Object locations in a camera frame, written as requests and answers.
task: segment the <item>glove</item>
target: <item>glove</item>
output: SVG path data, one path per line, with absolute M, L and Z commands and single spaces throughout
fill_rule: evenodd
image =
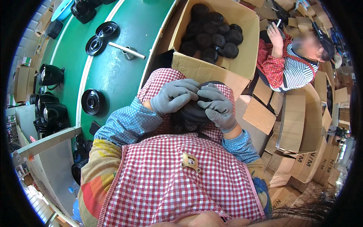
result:
M 200 84 L 193 79 L 166 83 L 159 94 L 150 100 L 151 107 L 158 115 L 175 113 L 190 100 L 198 100 L 199 88 Z
M 205 109 L 207 117 L 220 128 L 222 133 L 228 133 L 235 128 L 237 120 L 233 114 L 233 104 L 214 84 L 209 83 L 201 87 L 197 94 L 212 100 L 212 102 L 198 101 L 198 106 Z

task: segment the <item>black pulley wheel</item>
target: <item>black pulley wheel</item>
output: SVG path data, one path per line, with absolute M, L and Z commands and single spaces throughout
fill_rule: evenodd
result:
M 199 50 L 204 50 L 212 45 L 212 38 L 205 33 L 197 35 L 195 41 Z
M 96 37 L 100 39 L 113 40 L 120 35 L 120 28 L 113 21 L 107 21 L 96 29 Z
M 223 23 L 221 25 L 218 26 L 218 33 L 221 34 L 221 35 L 226 35 L 227 32 L 230 31 L 230 27 L 229 27 L 229 24 L 227 23 Z
M 201 58 L 202 58 L 202 60 L 203 60 L 203 58 L 210 58 L 210 59 L 212 59 L 212 61 L 214 63 L 216 63 L 218 61 L 218 53 L 213 48 L 207 48 L 202 51 Z
M 88 115 L 96 115 L 103 112 L 106 100 L 103 94 L 96 89 L 86 90 L 81 98 L 83 111 Z
M 226 42 L 231 42 L 234 43 L 235 45 L 240 45 L 243 42 L 242 33 L 235 29 L 227 32 L 224 38 L 226 39 Z
M 241 28 L 238 24 L 231 24 L 231 25 L 229 26 L 229 28 L 230 28 L 231 30 L 237 30 L 237 31 L 239 31 L 239 32 L 241 32 L 241 33 L 242 33 L 242 28 Z
M 86 44 L 86 53 L 89 56 L 96 56 L 102 53 L 107 46 L 107 41 L 103 41 L 97 36 L 92 36 Z
M 212 24 L 211 22 L 209 22 L 209 23 L 205 23 L 203 25 L 203 30 L 204 30 L 204 33 L 206 33 L 208 35 L 213 35 L 218 32 L 218 27 L 216 25 Z
M 198 21 L 203 16 L 206 16 L 209 13 L 209 8 L 204 4 L 198 3 L 193 5 L 191 13 L 192 13 L 192 20 Z
M 224 45 L 223 54 L 226 58 L 235 58 L 238 55 L 238 48 L 234 43 L 228 42 Z
M 190 22 L 187 25 L 187 33 L 197 35 L 200 34 L 202 31 L 202 26 L 199 23 L 196 22 Z
M 216 46 L 224 46 L 226 44 L 226 40 L 221 34 L 213 34 L 212 41 Z
M 197 46 L 193 41 L 182 42 L 180 45 L 180 53 L 193 57 L 197 53 Z
M 209 13 L 208 17 L 209 17 L 209 20 L 214 25 L 219 26 L 219 25 L 223 24 L 224 17 L 220 13 L 217 13 L 217 12 Z

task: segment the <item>red checkered apron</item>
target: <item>red checkered apron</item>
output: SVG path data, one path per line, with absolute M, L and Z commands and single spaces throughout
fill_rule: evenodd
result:
M 144 102 L 164 83 L 184 78 L 176 70 L 158 69 L 138 98 Z M 231 89 L 224 87 L 223 92 L 234 100 Z M 121 164 L 103 203 L 98 226 L 175 223 L 207 210 L 226 220 L 264 217 L 247 166 L 220 145 L 222 134 L 216 133 L 217 128 L 204 131 L 219 143 L 188 133 L 157 135 L 122 146 Z M 182 168 L 183 153 L 197 158 L 201 172 Z

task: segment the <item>stainless steel rod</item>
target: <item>stainless steel rod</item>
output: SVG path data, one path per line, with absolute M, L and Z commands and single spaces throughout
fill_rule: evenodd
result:
M 125 51 L 125 52 L 127 52 L 127 53 L 129 53 L 129 54 L 132 54 L 132 55 L 134 55 L 134 56 L 136 56 L 136 57 L 139 57 L 139 58 L 141 58 L 141 59 L 143 59 L 143 60 L 146 58 L 146 56 L 145 56 L 145 55 L 139 54 L 139 53 L 138 53 L 138 52 L 136 52 L 136 51 L 133 51 L 133 50 L 131 50 L 131 49 L 127 48 L 127 47 L 124 47 L 124 46 L 118 45 L 118 44 L 116 44 L 116 43 L 109 42 L 109 45 L 110 45 L 110 46 L 113 46 L 113 47 L 115 47 L 115 48 L 117 48 L 117 49 L 120 49 L 120 50 L 122 50 L 122 51 Z

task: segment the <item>striped shirt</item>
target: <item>striped shirt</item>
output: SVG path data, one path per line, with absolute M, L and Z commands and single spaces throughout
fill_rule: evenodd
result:
M 298 58 L 301 58 L 297 54 L 295 54 L 292 50 L 292 44 L 290 43 L 287 46 L 287 53 L 291 56 L 295 56 Z M 291 89 L 296 88 L 302 88 L 308 83 L 310 83 L 313 78 L 313 72 L 309 66 L 307 66 L 304 63 L 301 63 L 299 61 L 296 61 L 290 57 L 285 57 L 285 63 L 284 63 L 284 85 L 283 88 L 273 88 L 271 85 L 271 89 L 277 92 L 281 92 L 281 89 L 284 91 L 288 91 Z M 319 62 L 315 65 L 312 63 L 309 63 L 315 72 L 318 71 L 319 68 Z

